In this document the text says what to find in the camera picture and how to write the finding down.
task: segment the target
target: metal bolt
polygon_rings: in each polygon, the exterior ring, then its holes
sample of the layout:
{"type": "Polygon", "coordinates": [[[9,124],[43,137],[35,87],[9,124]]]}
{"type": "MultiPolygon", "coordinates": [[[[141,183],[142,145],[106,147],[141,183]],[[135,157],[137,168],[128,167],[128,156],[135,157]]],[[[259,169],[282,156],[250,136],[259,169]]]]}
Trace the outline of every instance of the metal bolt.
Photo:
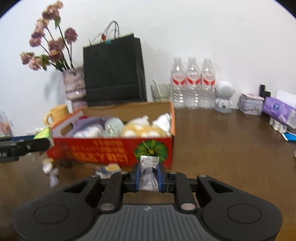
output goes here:
{"type": "Polygon", "coordinates": [[[190,202],[186,202],[186,203],[183,203],[181,205],[181,208],[185,211],[192,211],[195,209],[195,205],[193,203],[190,203],[190,202]]]}
{"type": "Polygon", "coordinates": [[[100,209],[102,209],[103,211],[111,211],[115,208],[115,206],[112,204],[112,203],[103,203],[101,206],[100,206],[100,209]]]}

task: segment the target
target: clear water bottle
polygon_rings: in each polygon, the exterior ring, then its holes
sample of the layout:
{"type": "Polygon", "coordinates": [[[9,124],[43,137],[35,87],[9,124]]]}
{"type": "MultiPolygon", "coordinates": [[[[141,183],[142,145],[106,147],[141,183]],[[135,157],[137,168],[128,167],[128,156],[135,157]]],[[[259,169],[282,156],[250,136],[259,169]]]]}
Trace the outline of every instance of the clear water bottle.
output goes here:
{"type": "Polygon", "coordinates": [[[181,57],[174,57],[174,65],[170,72],[173,89],[174,108],[180,109],[185,107],[185,88],[186,74],[185,68],[181,62],[181,57]]]}
{"type": "Polygon", "coordinates": [[[186,82],[186,107],[197,109],[200,106],[200,69],[195,57],[188,57],[186,82]]]}
{"type": "Polygon", "coordinates": [[[214,108],[215,104],[215,70],[210,58],[204,58],[201,70],[202,98],[200,107],[205,109],[214,108]]]}

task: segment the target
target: wooden table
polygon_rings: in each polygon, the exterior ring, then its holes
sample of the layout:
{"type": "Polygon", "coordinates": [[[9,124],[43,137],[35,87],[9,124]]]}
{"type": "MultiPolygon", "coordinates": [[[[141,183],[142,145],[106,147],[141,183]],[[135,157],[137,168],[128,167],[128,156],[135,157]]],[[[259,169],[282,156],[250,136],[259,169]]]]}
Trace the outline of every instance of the wooden table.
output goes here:
{"type": "MultiPolygon", "coordinates": [[[[240,111],[176,111],[173,170],[187,177],[207,174],[276,205],[283,215],[277,241],[296,240],[296,145],[268,125],[269,118],[240,111]]],[[[93,172],[94,164],[60,168],[61,185],[93,172]]],[[[28,158],[0,165],[0,227],[9,226],[14,210],[50,192],[41,162],[28,158]]],[[[125,194],[129,203],[173,202],[172,194],[125,194]]],[[[7,241],[18,240],[14,235],[7,241]]]]}

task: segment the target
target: black paper bag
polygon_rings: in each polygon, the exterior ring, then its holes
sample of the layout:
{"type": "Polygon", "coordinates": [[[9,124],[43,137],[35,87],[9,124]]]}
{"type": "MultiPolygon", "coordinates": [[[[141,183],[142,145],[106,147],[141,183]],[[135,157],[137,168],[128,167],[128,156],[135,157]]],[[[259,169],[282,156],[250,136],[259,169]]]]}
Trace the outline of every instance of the black paper bag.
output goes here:
{"type": "Polygon", "coordinates": [[[88,106],[147,101],[141,42],[133,34],[83,49],[88,106]]]}

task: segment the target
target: dried flower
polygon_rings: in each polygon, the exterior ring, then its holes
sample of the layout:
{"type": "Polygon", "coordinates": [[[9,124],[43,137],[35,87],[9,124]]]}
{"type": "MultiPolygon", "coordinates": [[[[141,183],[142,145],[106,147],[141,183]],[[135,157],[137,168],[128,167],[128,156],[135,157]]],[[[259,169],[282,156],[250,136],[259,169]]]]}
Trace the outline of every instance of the dried flower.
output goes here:
{"type": "Polygon", "coordinates": [[[30,38],[29,45],[31,47],[38,47],[41,45],[41,38],[30,38]]]}
{"type": "Polygon", "coordinates": [[[30,62],[29,62],[29,68],[32,70],[35,70],[35,71],[41,69],[40,68],[41,61],[42,61],[41,58],[37,58],[35,56],[32,56],[32,58],[30,59],[30,62]]]}
{"type": "Polygon", "coordinates": [[[45,33],[44,33],[44,28],[42,28],[41,26],[36,26],[34,29],[34,32],[31,34],[32,38],[41,38],[44,37],[45,33]]]}
{"type": "Polygon", "coordinates": [[[22,60],[22,64],[23,65],[28,64],[32,56],[34,56],[34,53],[32,52],[26,52],[26,53],[22,52],[20,54],[20,59],[22,60]]]}
{"type": "Polygon", "coordinates": [[[55,54],[56,52],[61,52],[65,48],[65,44],[63,39],[60,37],[57,40],[48,41],[48,49],[51,54],[55,54]]]}
{"type": "Polygon", "coordinates": [[[44,19],[56,19],[59,17],[59,10],[63,7],[63,3],[61,1],[56,1],[54,4],[48,5],[46,9],[42,12],[42,17],[44,19]]]}
{"type": "Polygon", "coordinates": [[[77,33],[73,28],[68,28],[65,31],[65,40],[67,44],[74,43],[77,40],[77,33]]]}
{"type": "Polygon", "coordinates": [[[62,55],[60,52],[57,52],[57,53],[54,53],[54,54],[50,54],[50,55],[48,55],[48,58],[49,58],[51,61],[55,62],[55,61],[57,61],[57,60],[62,59],[62,58],[63,58],[63,55],[62,55]]]}
{"type": "Polygon", "coordinates": [[[38,18],[36,27],[47,28],[49,21],[47,19],[38,18]]]}

